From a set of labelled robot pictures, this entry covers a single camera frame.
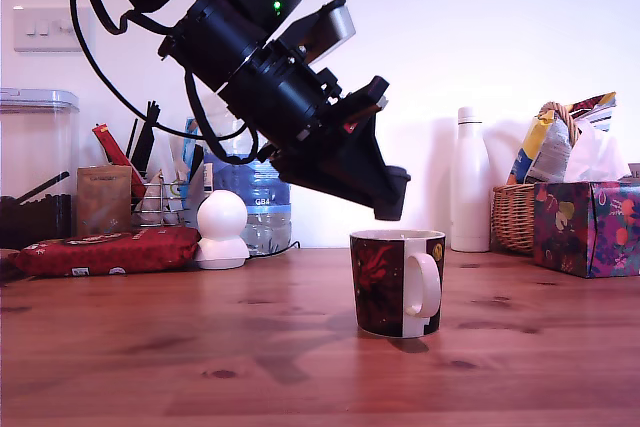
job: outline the tissue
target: tissue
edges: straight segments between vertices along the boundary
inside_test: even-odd
[[[582,133],[571,150],[564,182],[615,181],[631,175],[614,136],[596,130],[588,120],[579,120],[576,124]]]

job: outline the bottle cap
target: bottle cap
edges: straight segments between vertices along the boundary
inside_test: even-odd
[[[473,107],[460,107],[458,109],[458,124],[482,123],[478,111]]]

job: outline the container lid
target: container lid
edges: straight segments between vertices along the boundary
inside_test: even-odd
[[[74,111],[78,97],[65,90],[0,89],[0,113]]]
[[[460,107],[458,109],[458,124],[480,124],[482,119],[478,111],[473,107]]]

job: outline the white thermos bottle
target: white thermos bottle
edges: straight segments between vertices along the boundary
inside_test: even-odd
[[[491,171],[482,120],[473,107],[458,110],[458,140],[451,168],[451,248],[487,252],[490,243]]]

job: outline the brown paper bag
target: brown paper bag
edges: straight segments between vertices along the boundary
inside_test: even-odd
[[[78,169],[79,236],[131,230],[131,167]]]

